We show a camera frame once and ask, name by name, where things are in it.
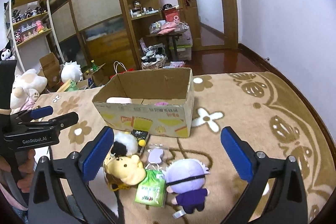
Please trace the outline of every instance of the beige floral rug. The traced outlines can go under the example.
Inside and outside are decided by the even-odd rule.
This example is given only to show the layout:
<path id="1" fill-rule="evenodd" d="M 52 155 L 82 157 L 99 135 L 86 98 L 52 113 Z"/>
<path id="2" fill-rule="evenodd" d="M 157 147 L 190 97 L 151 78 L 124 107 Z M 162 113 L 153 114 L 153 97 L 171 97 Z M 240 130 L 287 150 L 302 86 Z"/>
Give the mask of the beige floral rug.
<path id="1" fill-rule="evenodd" d="M 55 159 L 66 157 L 94 139 L 105 125 L 91 100 L 100 88 L 42 95 L 38 105 L 51 105 L 54 115 L 76 111 L 79 122 L 63 130 L 60 144 L 53 146 Z M 220 131 L 231 126 L 242 140 L 269 157 L 284 159 L 294 155 L 304 179 L 308 217 L 311 221 L 326 203 L 336 185 L 336 172 L 327 142 L 313 116 L 298 96 L 280 78 L 269 72 L 202 75 L 194 77 L 195 103 L 190 138 L 151 136 L 149 142 L 169 146 L 164 160 L 195 158 L 210 170 L 205 187 L 210 190 L 205 209 L 174 220 L 180 208 L 170 203 L 164 208 L 134 202 L 136 188 L 120 190 L 119 222 L 220 223 L 246 187 L 221 146 Z M 252 219 L 260 216 L 273 181 L 269 180 Z M 70 189 L 64 184 L 66 194 Z"/>

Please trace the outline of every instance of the small table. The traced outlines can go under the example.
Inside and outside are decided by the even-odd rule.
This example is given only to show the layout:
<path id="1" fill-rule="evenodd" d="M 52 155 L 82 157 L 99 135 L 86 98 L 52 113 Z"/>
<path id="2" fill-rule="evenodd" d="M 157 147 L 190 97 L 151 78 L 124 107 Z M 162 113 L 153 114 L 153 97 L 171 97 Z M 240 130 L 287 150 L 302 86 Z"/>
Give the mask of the small table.
<path id="1" fill-rule="evenodd" d="M 173 47 L 174 47 L 174 57 L 172 57 L 172 61 L 178 61 L 179 57 L 177 56 L 177 46 L 176 46 L 176 38 L 178 39 L 180 36 L 182 36 L 182 34 L 184 32 L 186 32 L 187 29 L 178 31 L 178 32 L 169 32 L 169 33 L 165 33 L 165 34 L 149 34 L 146 37 L 166 37 L 166 41 L 167 41 L 167 48 L 169 49 L 169 37 L 171 37 L 171 40 L 173 41 Z"/>

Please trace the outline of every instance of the woven basket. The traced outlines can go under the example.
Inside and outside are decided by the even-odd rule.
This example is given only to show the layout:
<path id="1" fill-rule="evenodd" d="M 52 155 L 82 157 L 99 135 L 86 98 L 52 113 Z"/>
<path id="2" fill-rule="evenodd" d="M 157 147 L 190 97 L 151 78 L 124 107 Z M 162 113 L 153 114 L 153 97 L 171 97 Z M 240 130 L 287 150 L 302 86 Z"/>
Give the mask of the woven basket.
<path id="1" fill-rule="evenodd" d="M 157 61 L 153 64 L 145 65 L 144 63 L 141 63 L 141 68 L 142 69 L 159 69 L 159 68 L 162 68 L 164 66 L 166 61 L 167 61 L 167 56 L 165 56 L 162 60 Z"/>

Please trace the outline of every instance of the red floor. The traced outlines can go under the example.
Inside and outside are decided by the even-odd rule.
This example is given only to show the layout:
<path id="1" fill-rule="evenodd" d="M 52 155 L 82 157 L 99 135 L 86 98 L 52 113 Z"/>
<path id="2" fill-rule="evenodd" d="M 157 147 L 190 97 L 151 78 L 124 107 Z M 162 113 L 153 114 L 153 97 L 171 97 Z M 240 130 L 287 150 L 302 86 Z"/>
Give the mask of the red floor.
<path id="1" fill-rule="evenodd" d="M 192 60 L 186 64 L 192 68 L 193 75 L 265 71 L 239 49 L 196 51 L 192 53 Z"/>

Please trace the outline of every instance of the bottle on shelf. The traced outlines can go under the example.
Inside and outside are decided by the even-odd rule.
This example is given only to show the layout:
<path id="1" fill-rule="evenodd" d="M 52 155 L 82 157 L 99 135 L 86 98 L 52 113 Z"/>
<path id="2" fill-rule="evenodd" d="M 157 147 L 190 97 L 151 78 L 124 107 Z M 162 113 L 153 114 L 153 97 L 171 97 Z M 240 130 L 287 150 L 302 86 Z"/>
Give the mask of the bottle on shelf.
<path id="1" fill-rule="evenodd" d="M 98 67 L 97 67 L 97 65 L 95 64 L 95 61 L 94 61 L 94 60 L 91 60 L 91 66 L 92 66 L 93 71 L 98 70 Z"/>

